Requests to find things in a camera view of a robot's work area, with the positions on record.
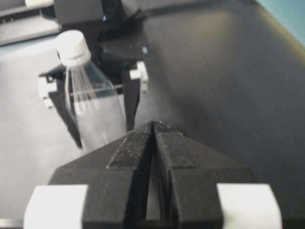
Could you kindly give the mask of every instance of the black table surface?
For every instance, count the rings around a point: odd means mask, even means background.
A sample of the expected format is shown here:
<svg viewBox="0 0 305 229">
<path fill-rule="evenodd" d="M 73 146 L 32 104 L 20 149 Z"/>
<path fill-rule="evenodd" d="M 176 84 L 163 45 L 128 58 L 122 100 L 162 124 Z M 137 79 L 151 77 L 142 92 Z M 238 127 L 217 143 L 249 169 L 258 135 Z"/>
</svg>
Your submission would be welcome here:
<svg viewBox="0 0 305 229">
<path fill-rule="evenodd" d="M 251 0 L 125 0 L 158 8 L 107 52 L 143 58 L 136 126 L 160 120 L 251 166 L 282 214 L 305 219 L 305 49 Z M 147 54 L 142 53 L 146 47 Z"/>
</svg>

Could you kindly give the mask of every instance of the plastic bottle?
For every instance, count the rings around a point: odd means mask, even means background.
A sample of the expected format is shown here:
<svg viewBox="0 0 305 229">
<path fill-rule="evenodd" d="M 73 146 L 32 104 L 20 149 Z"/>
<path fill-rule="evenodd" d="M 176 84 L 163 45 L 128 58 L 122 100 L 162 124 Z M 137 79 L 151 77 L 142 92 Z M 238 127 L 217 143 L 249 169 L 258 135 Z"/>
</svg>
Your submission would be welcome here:
<svg viewBox="0 0 305 229">
<path fill-rule="evenodd" d="M 126 133 L 118 95 L 109 79 L 91 61 L 84 35 L 71 30 L 56 38 L 66 66 L 65 100 L 88 150 L 99 148 Z"/>
</svg>

